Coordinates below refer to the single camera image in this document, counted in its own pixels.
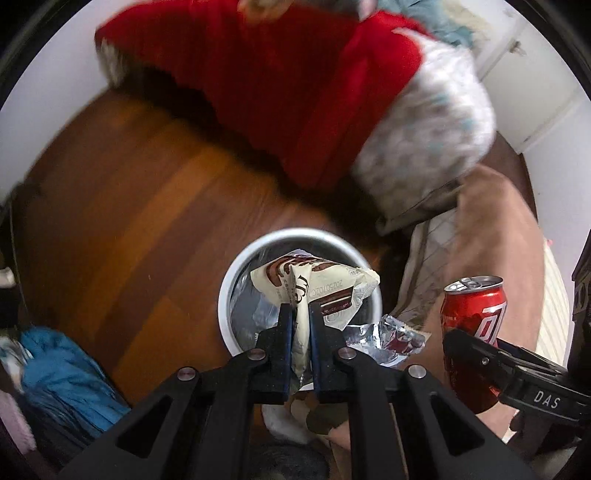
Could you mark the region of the white round trash bin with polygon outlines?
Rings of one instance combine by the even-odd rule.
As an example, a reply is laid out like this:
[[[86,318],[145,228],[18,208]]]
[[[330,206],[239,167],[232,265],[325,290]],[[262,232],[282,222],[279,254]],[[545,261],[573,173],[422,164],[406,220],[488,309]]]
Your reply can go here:
[[[250,273],[292,251],[352,267],[370,267],[352,244],[320,229],[287,228],[254,240],[232,261],[218,295],[218,327],[232,356],[256,345],[259,332],[272,328],[279,319],[279,308],[256,290]]]

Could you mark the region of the red fleece blanket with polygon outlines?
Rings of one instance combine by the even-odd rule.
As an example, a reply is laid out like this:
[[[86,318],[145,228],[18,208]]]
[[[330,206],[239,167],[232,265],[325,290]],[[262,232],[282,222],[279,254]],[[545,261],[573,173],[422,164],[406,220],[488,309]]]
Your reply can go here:
[[[385,11],[358,20],[293,4],[252,22],[235,1],[151,1],[100,26],[95,42],[200,91],[297,186],[325,191],[419,70],[422,32]]]

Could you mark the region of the pink striped bed cover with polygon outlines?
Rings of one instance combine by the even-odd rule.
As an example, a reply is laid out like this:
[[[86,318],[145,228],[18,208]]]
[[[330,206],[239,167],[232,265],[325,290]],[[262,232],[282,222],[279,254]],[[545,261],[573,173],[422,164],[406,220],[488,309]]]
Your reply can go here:
[[[471,294],[479,322],[506,342],[534,348],[547,243],[520,193],[505,176],[478,166],[461,187],[456,222],[448,279],[499,276],[492,287]],[[527,463],[543,445],[551,419],[524,406],[512,417],[505,394],[477,405],[461,400],[444,367],[439,306],[432,307],[428,322],[434,335],[417,357],[418,376],[377,366],[364,354],[335,358],[348,381],[349,476],[405,479],[416,453],[424,477],[533,478]]]

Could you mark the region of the white door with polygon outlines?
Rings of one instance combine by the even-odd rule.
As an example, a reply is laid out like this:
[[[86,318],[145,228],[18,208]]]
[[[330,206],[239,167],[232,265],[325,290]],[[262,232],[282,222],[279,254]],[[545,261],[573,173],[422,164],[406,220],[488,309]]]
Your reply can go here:
[[[522,154],[582,99],[583,90],[558,51],[506,1],[473,1],[487,23],[477,56],[497,129]]]

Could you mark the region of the blue cloth on floor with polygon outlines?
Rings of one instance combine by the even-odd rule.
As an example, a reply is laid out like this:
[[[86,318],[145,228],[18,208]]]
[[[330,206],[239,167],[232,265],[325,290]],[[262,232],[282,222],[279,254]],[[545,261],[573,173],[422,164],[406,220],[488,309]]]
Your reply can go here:
[[[130,411],[98,363],[63,333],[32,327],[20,344],[31,354],[24,399],[60,427],[93,441]]]

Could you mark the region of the floral bed sheet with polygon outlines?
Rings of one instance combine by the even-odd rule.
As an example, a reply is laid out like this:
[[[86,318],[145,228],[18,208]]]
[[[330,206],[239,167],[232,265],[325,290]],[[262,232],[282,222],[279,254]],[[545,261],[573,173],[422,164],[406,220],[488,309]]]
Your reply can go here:
[[[445,270],[456,235],[456,209],[417,225],[412,233],[398,303],[392,315],[424,330],[436,299],[447,285]]]

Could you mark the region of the red soda can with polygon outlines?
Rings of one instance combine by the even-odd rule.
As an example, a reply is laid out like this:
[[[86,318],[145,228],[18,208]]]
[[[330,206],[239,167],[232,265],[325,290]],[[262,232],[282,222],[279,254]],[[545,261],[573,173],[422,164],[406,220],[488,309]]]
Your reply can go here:
[[[476,414],[497,402],[493,387],[480,373],[477,354],[497,345],[507,305],[504,280],[499,276],[463,277],[444,288],[445,367],[452,389]]]

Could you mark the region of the checkered grey white quilt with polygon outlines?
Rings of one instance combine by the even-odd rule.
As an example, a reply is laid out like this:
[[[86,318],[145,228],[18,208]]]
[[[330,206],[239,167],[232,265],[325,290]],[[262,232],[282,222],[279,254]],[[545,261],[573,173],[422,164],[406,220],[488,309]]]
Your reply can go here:
[[[387,235],[454,207],[461,181],[489,152],[496,118],[465,47],[410,29],[422,62],[353,164],[353,177],[380,216]]]

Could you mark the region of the black bin liner bag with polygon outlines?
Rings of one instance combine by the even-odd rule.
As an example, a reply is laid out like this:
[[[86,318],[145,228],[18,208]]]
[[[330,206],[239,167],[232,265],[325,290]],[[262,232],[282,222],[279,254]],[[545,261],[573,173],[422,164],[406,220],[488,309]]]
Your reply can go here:
[[[229,306],[230,327],[242,351],[256,346],[259,333],[279,320],[280,308],[253,286],[249,272],[243,272],[236,282]]]

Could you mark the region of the cream brown snack wrapper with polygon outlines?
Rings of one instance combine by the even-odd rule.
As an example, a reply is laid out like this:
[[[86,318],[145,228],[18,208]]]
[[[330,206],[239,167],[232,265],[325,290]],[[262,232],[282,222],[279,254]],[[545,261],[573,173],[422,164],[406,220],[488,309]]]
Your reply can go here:
[[[353,326],[353,318],[377,292],[380,276],[361,268],[294,250],[250,273],[252,285],[266,301],[294,308],[291,370],[297,386],[311,383],[311,307],[320,308],[325,326],[341,331],[346,345],[394,367],[422,352],[431,335],[392,315]]]

